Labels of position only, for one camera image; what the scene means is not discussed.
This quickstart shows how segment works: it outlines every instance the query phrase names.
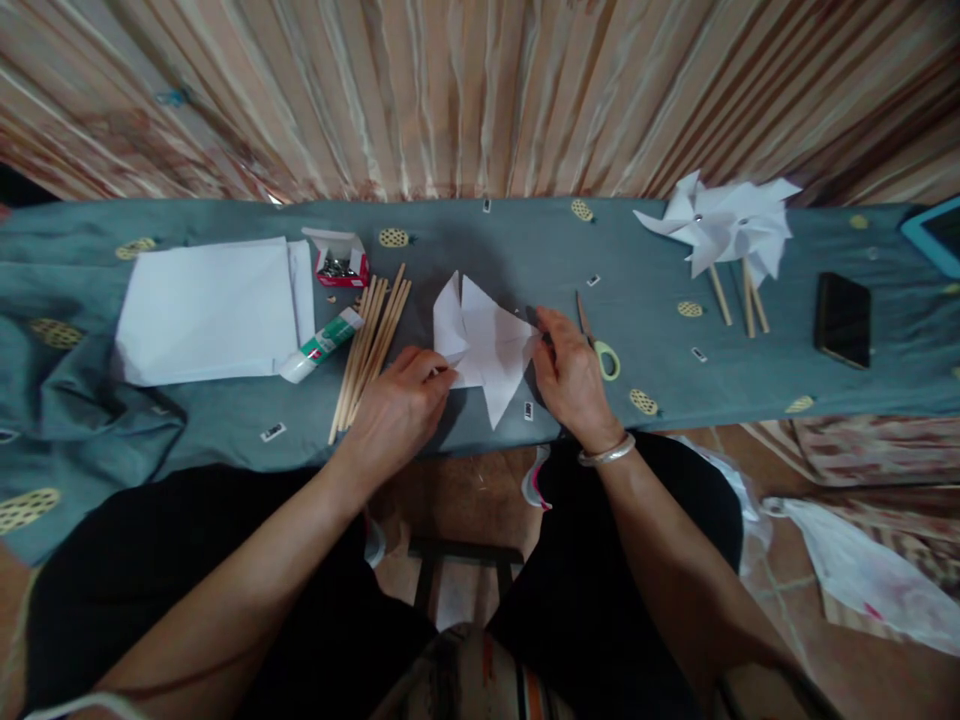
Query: stack of white paper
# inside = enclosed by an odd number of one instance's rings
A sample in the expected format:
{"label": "stack of white paper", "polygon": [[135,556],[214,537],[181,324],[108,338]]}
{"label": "stack of white paper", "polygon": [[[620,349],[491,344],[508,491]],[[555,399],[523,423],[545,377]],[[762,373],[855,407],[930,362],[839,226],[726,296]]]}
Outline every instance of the stack of white paper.
{"label": "stack of white paper", "polygon": [[279,237],[139,255],[116,351],[144,387],[275,375],[314,331],[310,249]]}
{"label": "stack of white paper", "polygon": [[470,278],[454,273],[433,305],[433,349],[460,374],[453,388],[483,387],[496,430],[520,385],[540,333],[502,307]]}

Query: tiled floor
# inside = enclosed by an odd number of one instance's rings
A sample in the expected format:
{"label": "tiled floor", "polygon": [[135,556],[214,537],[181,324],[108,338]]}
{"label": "tiled floor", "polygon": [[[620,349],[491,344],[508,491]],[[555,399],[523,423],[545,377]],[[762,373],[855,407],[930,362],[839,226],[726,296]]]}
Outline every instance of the tiled floor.
{"label": "tiled floor", "polygon": [[[757,497],[816,490],[738,426],[682,434],[735,460]],[[519,486],[532,460],[533,450],[524,448],[421,462],[398,476],[372,507],[390,549],[376,570],[384,590],[413,602],[420,561],[406,557],[412,535],[501,545],[529,556],[542,515],[524,503]],[[849,720],[960,717],[960,659],[827,623],[800,531],[788,520],[773,523],[771,547],[744,584],[838,710]],[[445,563],[438,573],[431,599],[438,627],[489,619],[497,606],[492,569]],[[17,639],[16,618],[29,577],[0,547],[0,650],[19,650],[3,665],[3,720],[14,717],[22,693],[22,646],[11,640]]]}

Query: bamboo skewer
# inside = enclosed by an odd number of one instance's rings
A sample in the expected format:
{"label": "bamboo skewer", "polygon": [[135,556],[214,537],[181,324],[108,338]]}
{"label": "bamboo skewer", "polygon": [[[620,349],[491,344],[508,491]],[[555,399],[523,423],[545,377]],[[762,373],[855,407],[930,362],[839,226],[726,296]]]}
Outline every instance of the bamboo skewer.
{"label": "bamboo skewer", "polygon": [[353,372],[354,366],[356,366],[359,361],[360,353],[357,352],[357,341],[359,339],[360,333],[363,332],[363,327],[366,325],[367,313],[369,306],[369,298],[373,293],[369,292],[370,288],[365,287],[363,293],[360,295],[360,310],[358,314],[363,318],[364,325],[360,327],[360,331],[354,335],[353,342],[350,344],[350,356],[347,358],[347,367],[343,372],[343,382],[340,383],[340,397],[337,398],[337,409],[333,412],[333,424],[330,426],[330,439],[327,441],[328,445],[333,445],[334,441],[337,439],[337,427],[340,424],[340,419],[345,411],[345,397],[347,394],[348,380],[350,374]]}
{"label": "bamboo skewer", "polygon": [[[364,364],[364,358],[366,358],[367,353],[370,350],[370,343],[373,341],[373,337],[376,332],[377,320],[380,317],[380,308],[383,305],[383,295],[384,291],[386,290],[386,286],[386,278],[380,278],[380,280],[377,281],[376,290],[374,291],[373,295],[373,306],[370,309],[370,316],[363,324],[363,329],[366,330],[366,332],[363,333],[363,337],[360,338],[360,347],[357,348],[357,352],[360,353],[360,360],[354,366],[354,376],[351,379],[349,387],[347,388],[346,410],[349,410],[351,407],[353,407],[353,403],[355,403],[360,397],[360,392],[357,385],[357,379],[359,376],[358,369],[362,368]],[[349,412],[346,412],[346,410],[341,417],[341,423],[338,428],[339,430],[346,430],[348,427],[350,427],[349,423],[347,422],[349,418]]]}
{"label": "bamboo skewer", "polygon": [[743,268],[743,305],[747,315],[747,337],[755,338],[757,331],[753,327],[753,280],[750,279],[746,258],[741,258],[740,265]]}
{"label": "bamboo skewer", "polygon": [[763,303],[760,302],[760,290],[757,289],[757,286],[750,283],[750,295],[753,297],[753,302],[757,306],[757,317],[760,319],[760,327],[763,331],[770,332],[770,326],[767,324],[767,313],[763,310]]}
{"label": "bamboo skewer", "polygon": [[[393,281],[393,291],[390,293],[390,301],[387,303],[386,310],[383,311],[384,319],[389,318],[393,313],[393,308],[400,300],[401,291],[403,290],[403,271],[406,269],[407,264],[404,263],[400,266],[400,270],[397,272],[397,277]],[[377,331],[377,337],[373,341],[373,347],[370,352],[367,353],[366,358],[364,359],[363,365],[361,366],[360,379],[362,385],[360,390],[362,392],[363,388],[367,386],[367,383],[372,379],[370,378],[370,368],[373,366],[374,358],[377,356],[377,353],[380,351],[380,346],[383,345],[383,336],[384,336],[384,327],[386,323],[381,322],[380,327]]]}
{"label": "bamboo skewer", "polygon": [[346,390],[343,396],[343,410],[340,413],[340,417],[337,419],[337,430],[346,429],[346,420],[347,415],[350,412],[350,402],[351,396],[353,394],[354,384],[356,382],[357,371],[360,369],[360,366],[363,364],[363,359],[365,357],[364,347],[367,344],[367,338],[373,332],[373,326],[376,325],[377,316],[374,314],[374,308],[376,305],[377,298],[377,289],[379,287],[379,281],[377,276],[374,275],[370,279],[369,293],[367,297],[367,309],[366,313],[363,316],[363,327],[360,328],[360,332],[356,334],[353,339],[354,350],[357,354],[357,359],[353,364],[353,367],[350,368],[349,374],[344,379],[346,384]]}
{"label": "bamboo skewer", "polygon": [[[394,289],[395,293],[398,293],[398,299],[393,304],[392,312],[390,317],[385,317],[383,323],[381,324],[381,331],[384,332],[383,342],[380,345],[380,349],[377,355],[373,358],[373,364],[368,370],[366,378],[363,379],[363,386],[365,387],[367,383],[376,378],[380,371],[383,369],[383,362],[386,360],[387,351],[390,349],[390,343],[393,342],[393,336],[397,332],[397,324],[400,322],[400,315],[403,313],[403,308],[407,304],[407,295],[410,294],[410,281],[404,280],[403,287],[401,291]],[[353,420],[357,415],[357,408],[360,407],[360,400],[362,398],[362,390],[356,398],[356,402],[350,410],[349,418],[347,420],[347,426],[353,424]]]}
{"label": "bamboo skewer", "polygon": [[[387,308],[387,311],[384,312],[383,322],[380,323],[380,332],[377,333],[377,340],[375,343],[375,348],[367,358],[366,366],[363,368],[358,385],[358,392],[354,399],[353,405],[349,408],[347,412],[347,427],[353,424],[353,420],[357,415],[357,408],[360,406],[360,400],[363,397],[364,390],[367,389],[373,380],[377,378],[380,374],[380,368],[383,367],[383,359],[381,355],[385,355],[385,346],[389,348],[389,341],[385,341],[384,338],[389,334],[390,339],[393,339],[393,334],[390,332],[391,323],[394,321],[394,316],[396,315],[396,308],[398,304],[403,300],[403,291],[408,288],[410,281],[403,282],[397,289],[394,290],[394,296],[391,298],[390,307]],[[379,366],[377,365],[377,359],[380,359]]]}
{"label": "bamboo skewer", "polygon": [[728,325],[733,325],[730,319],[730,308],[727,307],[727,298],[723,294],[723,285],[720,284],[720,278],[717,276],[717,268],[710,265],[710,279],[713,281],[713,291],[717,294],[717,301],[720,303],[720,311],[723,313],[723,321]]}
{"label": "bamboo skewer", "polygon": [[407,302],[407,295],[410,292],[410,281],[406,280],[400,287],[400,291],[397,293],[396,302],[394,302],[393,307],[391,308],[391,314],[389,321],[385,321],[381,325],[382,330],[382,340],[379,347],[377,348],[376,354],[371,355],[370,362],[366,368],[366,373],[364,375],[364,387],[373,380],[375,380],[379,375],[380,371],[383,369],[383,362],[387,357],[387,351],[390,349],[390,343],[393,342],[393,336],[397,332],[397,323],[400,321],[400,313],[403,312],[403,306]]}

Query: beige curtain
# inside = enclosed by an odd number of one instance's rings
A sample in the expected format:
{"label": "beige curtain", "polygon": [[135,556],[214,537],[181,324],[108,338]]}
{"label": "beige curtain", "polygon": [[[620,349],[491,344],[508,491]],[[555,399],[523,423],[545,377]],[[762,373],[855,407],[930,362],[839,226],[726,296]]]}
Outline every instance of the beige curtain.
{"label": "beige curtain", "polygon": [[0,0],[0,158],[66,199],[960,191],[948,0]]}

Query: yellow scissors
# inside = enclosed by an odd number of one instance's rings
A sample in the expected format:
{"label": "yellow scissors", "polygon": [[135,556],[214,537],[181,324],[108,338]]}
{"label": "yellow scissors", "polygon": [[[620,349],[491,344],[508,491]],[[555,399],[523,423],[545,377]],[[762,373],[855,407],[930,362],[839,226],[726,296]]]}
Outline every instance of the yellow scissors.
{"label": "yellow scissors", "polygon": [[[590,343],[590,347],[593,348],[593,351],[597,354],[597,359],[600,360],[600,374],[603,375],[603,379],[607,382],[616,380],[620,377],[620,358],[617,357],[617,354],[613,351],[613,348],[607,345],[602,340],[597,340],[593,333],[590,332],[590,323],[587,322],[587,314],[583,311],[583,301],[580,299],[580,291],[577,291],[577,310],[580,313],[580,330],[584,335],[587,336],[587,341]],[[603,362],[603,356],[609,355],[610,359],[613,361],[613,370],[609,373]]]}

